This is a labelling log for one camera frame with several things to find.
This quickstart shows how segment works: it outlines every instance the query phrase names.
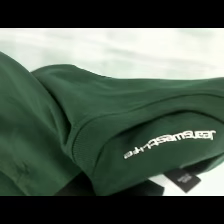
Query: t-shirt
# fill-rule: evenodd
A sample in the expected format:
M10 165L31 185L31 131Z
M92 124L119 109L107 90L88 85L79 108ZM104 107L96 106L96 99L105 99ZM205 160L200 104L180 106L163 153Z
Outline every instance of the t-shirt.
M83 172L112 195L223 161L224 79L116 79L74 65L28 72L0 54L0 171L25 195Z

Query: brand name lettering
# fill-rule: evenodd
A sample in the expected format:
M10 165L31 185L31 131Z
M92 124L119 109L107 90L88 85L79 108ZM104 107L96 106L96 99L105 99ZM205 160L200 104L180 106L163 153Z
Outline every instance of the brand name lettering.
M165 142L174 142L179 141L183 139L210 139L213 140L213 134L215 134L216 131L210 130L210 131L184 131L175 135L162 135L158 138L154 138L150 140L146 145L138 148L135 147L133 151L129 151L124 154L124 159L128 159L133 155L137 155L140 152L144 152L145 150L151 149L153 146L158 146L159 144L165 143Z

